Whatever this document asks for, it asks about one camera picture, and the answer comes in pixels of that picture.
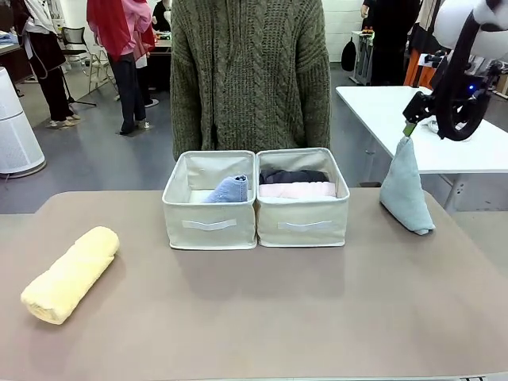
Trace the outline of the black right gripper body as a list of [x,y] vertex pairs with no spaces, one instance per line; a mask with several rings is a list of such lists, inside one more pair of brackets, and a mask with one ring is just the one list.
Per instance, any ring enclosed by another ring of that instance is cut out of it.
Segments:
[[419,90],[411,98],[402,115],[407,122],[420,122],[435,114],[434,101],[432,94],[424,94]]

